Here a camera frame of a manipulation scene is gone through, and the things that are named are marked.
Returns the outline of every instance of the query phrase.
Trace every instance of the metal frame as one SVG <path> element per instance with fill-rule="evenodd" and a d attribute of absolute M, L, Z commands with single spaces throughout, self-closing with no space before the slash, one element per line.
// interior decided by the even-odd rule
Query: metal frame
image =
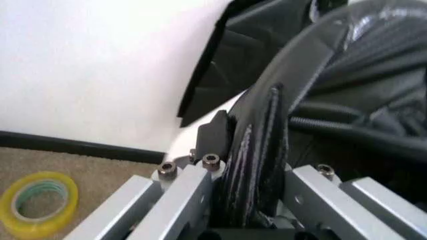
<path fill-rule="evenodd" d="M 158 182 L 134 175 L 64 240 L 119 240 L 162 195 Z"/>
<path fill-rule="evenodd" d="M 194 227 L 209 206 L 211 174 L 187 165 L 127 240 L 175 240 L 186 226 Z"/>
<path fill-rule="evenodd" d="M 427 214 L 370 177 L 340 186 L 406 239 L 427 239 Z"/>
<path fill-rule="evenodd" d="M 330 228 L 342 239 L 403 239 L 309 165 L 285 173 L 283 202 L 306 229 Z"/>

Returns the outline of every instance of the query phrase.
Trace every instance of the yellow tape roll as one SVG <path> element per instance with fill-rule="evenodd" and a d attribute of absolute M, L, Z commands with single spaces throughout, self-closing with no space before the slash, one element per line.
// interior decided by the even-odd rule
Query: yellow tape roll
<path fill-rule="evenodd" d="M 18 213 L 21 204 L 31 195 L 43 191 L 56 191 L 64 203 L 56 212 L 42 218 L 26 218 Z M 43 171 L 25 176 L 7 189 L 0 199 L 0 220 L 6 230 L 19 239 L 46 238 L 65 227 L 77 207 L 79 192 L 68 176 Z"/>

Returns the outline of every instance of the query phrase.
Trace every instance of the white wall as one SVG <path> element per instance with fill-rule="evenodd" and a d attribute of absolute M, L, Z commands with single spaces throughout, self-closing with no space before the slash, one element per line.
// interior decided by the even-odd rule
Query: white wall
<path fill-rule="evenodd" d="M 230 0 L 0 0 L 0 131 L 166 151 Z"/>

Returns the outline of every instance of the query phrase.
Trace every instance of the beige carpet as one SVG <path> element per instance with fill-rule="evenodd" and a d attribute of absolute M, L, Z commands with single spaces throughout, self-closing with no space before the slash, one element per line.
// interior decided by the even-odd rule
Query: beige carpet
<path fill-rule="evenodd" d="M 54 171 L 70 176 L 77 184 L 79 202 L 72 223 L 48 238 L 59 240 L 132 175 L 149 178 L 155 169 L 156 165 L 146 163 L 0 147 L 0 193 L 3 194 L 17 179 L 40 171 Z M 28 215 L 37 216 L 40 213 L 28 209 Z M 0 225 L 0 240 L 13 240 L 14 238 L 5 231 L 3 224 Z"/>

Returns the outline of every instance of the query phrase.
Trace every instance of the shiny black material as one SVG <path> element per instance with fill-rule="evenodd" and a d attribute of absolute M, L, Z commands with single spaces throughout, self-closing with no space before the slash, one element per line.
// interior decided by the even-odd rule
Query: shiny black material
<path fill-rule="evenodd" d="M 376 169 L 399 189 L 391 176 L 427 161 L 426 63 L 421 1 L 361 1 L 305 29 L 229 112 L 235 131 L 211 224 L 274 228 L 285 162 L 307 156 L 333 159 L 344 178 Z"/>

